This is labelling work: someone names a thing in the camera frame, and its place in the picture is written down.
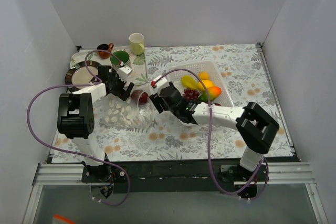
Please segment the dark red fake apple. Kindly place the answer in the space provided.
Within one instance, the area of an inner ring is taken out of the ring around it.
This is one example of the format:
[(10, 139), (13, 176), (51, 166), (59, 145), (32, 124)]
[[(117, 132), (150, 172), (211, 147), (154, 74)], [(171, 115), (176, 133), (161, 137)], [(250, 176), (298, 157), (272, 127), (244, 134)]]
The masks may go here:
[(141, 89), (134, 90), (131, 94), (131, 99), (134, 103), (144, 105), (149, 100), (149, 95)]

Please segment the red fake grape bunch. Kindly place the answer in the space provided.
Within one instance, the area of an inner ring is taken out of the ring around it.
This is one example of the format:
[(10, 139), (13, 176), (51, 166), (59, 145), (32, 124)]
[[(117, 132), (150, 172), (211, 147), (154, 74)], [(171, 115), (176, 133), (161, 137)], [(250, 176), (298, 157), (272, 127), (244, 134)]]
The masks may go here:
[(182, 96), (188, 101), (196, 101), (198, 100), (200, 93), (197, 90), (186, 88), (184, 89)]

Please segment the polka dot zip top bag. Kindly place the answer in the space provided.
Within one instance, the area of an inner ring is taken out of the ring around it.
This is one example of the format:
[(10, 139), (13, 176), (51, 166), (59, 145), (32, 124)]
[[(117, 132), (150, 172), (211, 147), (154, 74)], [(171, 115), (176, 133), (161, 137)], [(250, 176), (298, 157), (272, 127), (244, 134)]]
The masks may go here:
[(127, 98), (122, 101), (118, 97), (108, 95), (95, 104), (101, 116), (101, 123), (116, 129), (146, 129), (154, 117), (153, 105), (150, 101), (140, 103), (140, 99)]

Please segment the orange fake fruit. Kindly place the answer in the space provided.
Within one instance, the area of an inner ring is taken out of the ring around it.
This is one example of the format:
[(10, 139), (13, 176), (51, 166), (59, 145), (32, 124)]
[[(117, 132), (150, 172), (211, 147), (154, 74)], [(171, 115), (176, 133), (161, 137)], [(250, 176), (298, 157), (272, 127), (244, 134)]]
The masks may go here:
[(214, 83), (210, 80), (202, 80), (201, 82), (198, 82), (197, 88), (198, 90), (205, 92), (205, 88), (211, 88), (214, 87)]

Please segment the orange green fake mango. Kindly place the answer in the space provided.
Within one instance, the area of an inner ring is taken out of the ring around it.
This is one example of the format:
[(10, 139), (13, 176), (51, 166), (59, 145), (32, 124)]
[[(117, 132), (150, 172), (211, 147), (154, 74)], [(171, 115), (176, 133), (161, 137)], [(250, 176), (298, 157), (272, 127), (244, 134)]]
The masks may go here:
[(198, 98), (199, 101), (201, 101), (201, 102), (208, 102), (208, 98), (210, 98), (210, 101), (214, 101), (222, 93), (222, 90), (219, 87), (210, 87), (207, 90), (208, 91), (204, 91), (199, 96), (199, 98)]

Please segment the yellow fake lemon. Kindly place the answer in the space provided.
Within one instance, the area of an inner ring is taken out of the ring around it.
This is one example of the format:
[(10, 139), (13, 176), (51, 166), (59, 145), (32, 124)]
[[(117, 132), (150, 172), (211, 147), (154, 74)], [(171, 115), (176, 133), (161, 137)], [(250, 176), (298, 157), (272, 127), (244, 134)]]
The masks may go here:
[(211, 79), (209, 74), (206, 71), (200, 72), (198, 76), (201, 80), (210, 80)]

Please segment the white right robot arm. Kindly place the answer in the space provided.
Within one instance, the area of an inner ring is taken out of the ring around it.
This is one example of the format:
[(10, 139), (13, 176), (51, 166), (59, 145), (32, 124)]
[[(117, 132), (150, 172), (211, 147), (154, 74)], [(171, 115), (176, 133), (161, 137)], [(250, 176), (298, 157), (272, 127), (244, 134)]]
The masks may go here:
[(278, 122), (255, 102), (244, 107), (225, 107), (191, 101), (183, 97), (171, 82), (150, 95), (150, 100), (159, 113), (169, 111), (184, 124), (211, 123), (237, 130), (246, 144), (237, 173), (246, 181), (257, 174), (256, 168), (269, 152), (279, 130)]

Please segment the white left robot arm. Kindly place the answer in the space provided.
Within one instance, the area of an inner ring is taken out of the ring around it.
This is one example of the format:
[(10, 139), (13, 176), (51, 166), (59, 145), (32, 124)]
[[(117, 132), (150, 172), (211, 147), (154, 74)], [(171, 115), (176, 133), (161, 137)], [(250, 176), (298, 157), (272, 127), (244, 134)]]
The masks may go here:
[(76, 144), (85, 155), (83, 165), (89, 176), (100, 182), (108, 181), (112, 170), (107, 164), (97, 161), (99, 159), (107, 162), (108, 158), (97, 141), (90, 137), (95, 126), (93, 104), (108, 94), (126, 101), (134, 87), (131, 82), (126, 89), (124, 88), (131, 73), (132, 68), (129, 66), (118, 70), (111, 66), (99, 66), (98, 78), (102, 82), (89, 84), (73, 93), (63, 93), (59, 98), (58, 132)]

